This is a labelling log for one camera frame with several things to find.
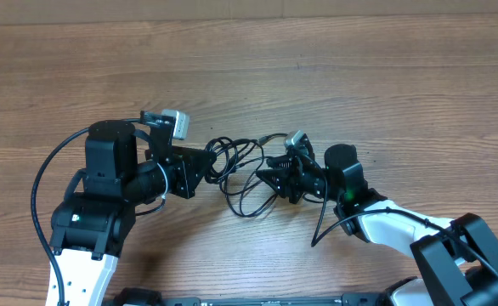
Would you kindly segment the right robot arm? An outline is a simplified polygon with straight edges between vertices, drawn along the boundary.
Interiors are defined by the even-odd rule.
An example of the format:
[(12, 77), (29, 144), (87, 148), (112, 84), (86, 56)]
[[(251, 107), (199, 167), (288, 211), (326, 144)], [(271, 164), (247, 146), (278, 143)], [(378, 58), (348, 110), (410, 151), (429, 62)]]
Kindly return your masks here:
[(291, 203), (305, 195), (334, 202), (337, 221), (316, 229), (313, 246), (341, 228), (415, 260), (419, 276), (389, 287), (382, 303), (498, 305), (498, 239), (481, 217), (436, 218), (402, 208), (369, 187), (352, 145), (328, 148), (324, 162), (319, 165), (310, 149), (291, 145), (257, 176)]

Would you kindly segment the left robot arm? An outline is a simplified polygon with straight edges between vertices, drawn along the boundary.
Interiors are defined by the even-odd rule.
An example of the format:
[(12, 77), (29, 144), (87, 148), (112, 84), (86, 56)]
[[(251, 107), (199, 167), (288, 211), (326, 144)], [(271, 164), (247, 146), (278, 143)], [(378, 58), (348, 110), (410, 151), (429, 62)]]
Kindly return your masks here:
[(106, 120), (84, 130), (86, 166), (51, 218), (48, 305), (102, 304), (136, 207), (169, 194), (193, 197), (216, 161), (209, 151), (174, 146), (172, 118), (149, 126), (146, 133), (132, 120)]

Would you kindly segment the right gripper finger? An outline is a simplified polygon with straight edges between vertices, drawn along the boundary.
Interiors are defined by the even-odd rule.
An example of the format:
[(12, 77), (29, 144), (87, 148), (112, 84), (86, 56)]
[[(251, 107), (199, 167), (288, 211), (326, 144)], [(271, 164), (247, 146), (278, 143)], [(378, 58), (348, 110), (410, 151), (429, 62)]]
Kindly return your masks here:
[(288, 169), (258, 170), (256, 175), (281, 198), (301, 199), (300, 177)]
[(270, 157), (266, 163), (273, 169), (297, 170), (300, 166), (300, 159), (297, 156), (283, 155)]

